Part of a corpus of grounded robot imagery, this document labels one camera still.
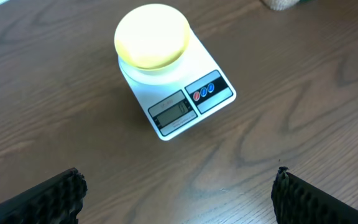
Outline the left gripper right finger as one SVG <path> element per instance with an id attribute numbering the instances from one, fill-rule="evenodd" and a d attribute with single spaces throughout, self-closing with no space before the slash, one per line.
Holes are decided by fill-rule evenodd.
<path id="1" fill-rule="evenodd" d="M 271 199 L 278 224 L 358 224 L 358 210 L 280 167 Z"/>

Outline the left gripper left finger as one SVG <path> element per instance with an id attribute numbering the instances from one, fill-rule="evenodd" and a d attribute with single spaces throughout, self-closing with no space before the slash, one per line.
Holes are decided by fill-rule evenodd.
<path id="1" fill-rule="evenodd" d="M 68 169 L 0 203 L 0 224 L 77 224 L 87 190 L 84 175 Z"/>

